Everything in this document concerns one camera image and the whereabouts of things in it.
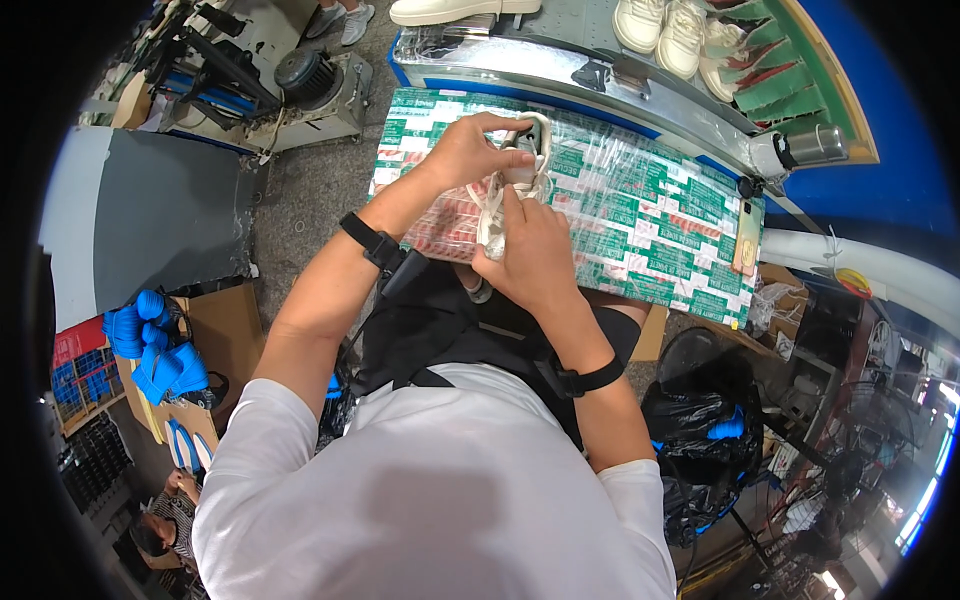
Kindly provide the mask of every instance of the white t-shirt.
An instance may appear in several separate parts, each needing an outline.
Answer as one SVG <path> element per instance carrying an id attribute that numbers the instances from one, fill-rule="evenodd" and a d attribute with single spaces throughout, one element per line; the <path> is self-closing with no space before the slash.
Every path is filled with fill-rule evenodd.
<path id="1" fill-rule="evenodd" d="M 488 365 L 390 386 L 314 457 L 300 398 L 251 381 L 193 527 L 214 599 L 675 596 L 656 462 L 594 474 L 542 401 Z"/>

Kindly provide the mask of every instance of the shoelace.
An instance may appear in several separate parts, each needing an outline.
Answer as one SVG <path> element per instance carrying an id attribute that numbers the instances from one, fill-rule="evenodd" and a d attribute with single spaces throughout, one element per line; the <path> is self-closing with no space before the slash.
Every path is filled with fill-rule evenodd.
<path id="1" fill-rule="evenodd" d="M 696 9 L 684 2 L 671 2 L 666 19 L 673 30 L 673 39 L 690 52 L 699 52 L 706 23 Z"/>
<path id="2" fill-rule="evenodd" d="M 530 198 L 531 196 L 538 196 L 544 188 L 542 180 L 551 181 L 550 178 L 541 178 L 540 182 L 537 183 L 513 183 L 514 191 L 518 198 Z M 500 210 L 500 206 L 503 204 L 503 186 L 510 185 L 509 183 L 504 183 L 502 186 L 497 185 L 494 180 L 491 180 L 490 188 L 487 190 L 486 200 L 481 199 L 473 188 L 469 185 L 467 186 L 467 193 L 473 199 L 477 206 L 480 207 L 480 219 L 477 226 L 479 228 L 487 227 L 489 225 L 495 225 L 499 229 L 503 229 L 503 213 Z M 477 241 L 480 239 L 479 231 L 477 235 Z M 487 235 L 487 256 L 492 259 L 497 259 L 503 253 L 503 244 L 499 241 L 503 239 L 503 233 L 496 235 Z"/>
<path id="3" fill-rule="evenodd" d="M 723 48 L 733 48 L 740 43 L 743 37 L 743 30 L 733 24 L 724 25 L 720 35 L 713 41 L 717 46 Z"/>
<path id="4" fill-rule="evenodd" d="M 663 19 L 664 0 L 628 0 L 630 3 L 630 14 L 644 20 L 650 20 L 651 17 L 660 21 Z"/>

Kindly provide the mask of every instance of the white pipe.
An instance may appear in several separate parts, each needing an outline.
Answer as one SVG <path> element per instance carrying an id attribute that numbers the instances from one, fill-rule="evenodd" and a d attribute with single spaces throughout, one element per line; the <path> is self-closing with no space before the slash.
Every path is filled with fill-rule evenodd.
<path id="1" fill-rule="evenodd" d="M 922 260 L 853 240 L 802 231 L 766 229 L 760 260 L 815 273 L 813 267 L 853 269 L 867 278 L 874 296 L 909 308 L 960 338 L 960 279 Z M 954 248 L 943 252 L 956 252 Z"/>

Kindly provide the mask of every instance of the cardboard box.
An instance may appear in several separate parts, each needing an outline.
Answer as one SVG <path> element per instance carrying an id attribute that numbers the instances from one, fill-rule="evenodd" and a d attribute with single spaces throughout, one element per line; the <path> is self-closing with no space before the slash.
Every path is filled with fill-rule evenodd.
<path id="1" fill-rule="evenodd" d="M 669 312 L 666 306 L 653 305 L 640 330 L 640 339 L 636 342 L 630 362 L 660 360 L 660 347 L 663 346 L 663 332 L 666 330 L 666 317 Z"/>
<path id="2" fill-rule="evenodd" d="M 208 371 L 222 373 L 229 381 L 229 391 L 223 402 L 213 411 L 195 404 L 179 407 L 168 402 L 159 406 L 149 403 L 151 414 L 162 431 L 162 424 L 176 419 L 192 436 L 199 433 L 216 449 L 218 432 L 227 428 L 230 413 L 240 393 L 253 376 L 266 342 L 256 309 L 253 286 L 244 283 L 235 287 L 204 294 L 196 298 L 176 298 L 193 328 L 193 344 L 202 356 Z M 150 417 L 131 379 L 135 361 L 119 359 L 117 368 L 127 391 L 133 416 L 147 429 L 153 429 Z"/>
<path id="3" fill-rule="evenodd" d="M 802 287 L 803 284 L 800 283 L 800 280 L 793 276 L 786 267 L 781 265 L 773 265 L 770 263 L 760 263 L 759 265 L 759 276 L 763 280 L 764 285 L 770 285 L 771 283 L 783 282 L 788 283 L 793 287 Z M 806 299 L 809 294 L 806 291 L 806 288 L 803 288 L 802 292 L 797 292 L 793 295 L 786 295 L 780 298 L 777 301 L 776 307 L 777 310 L 786 311 L 790 313 L 795 311 L 797 315 L 797 321 L 803 318 L 804 310 L 806 309 Z M 774 349 L 777 343 L 777 334 L 783 332 L 788 339 L 793 342 L 797 340 L 797 330 L 800 328 L 798 325 L 792 324 L 784 319 L 774 317 L 770 320 L 770 328 L 763 333 L 758 340 L 750 337 L 744 333 L 741 329 L 731 329 L 730 327 L 718 323 L 708 321 L 706 319 L 700 319 L 700 324 L 710 329 L 714 333 L 721 335 L 723 337 L 735 340 L 738 344 L 746 346 L 747 348 L 753 350 L 754 352 L 762 356 L 770 356 L 773 358 L 779 358 L 786 362 L 789 357 L 784 359 L 780 356 L 777 351 Z"/>

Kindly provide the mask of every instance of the striped shirt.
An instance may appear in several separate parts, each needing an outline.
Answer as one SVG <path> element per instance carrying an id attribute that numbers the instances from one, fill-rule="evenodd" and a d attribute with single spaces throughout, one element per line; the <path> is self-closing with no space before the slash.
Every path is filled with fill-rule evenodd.
<path id="1" fill-rule="evenodd" d="M 197 493 L 202 492 L 203 487 L 197 484 Z M 150 505 L 149 513 L 174 521 L 177 525 L 177 537 L 174 540 L 172 549 L 177 554 L 188 559 L 193 556 L 193 542 L 190 540 L 190 534 L 193 530 L 193 516 L 197 507 L 194 506 L 190 498 L 185 493 L 177 492 L 170 495 L 167 492 L 161 492 L 156 500 Z"/>

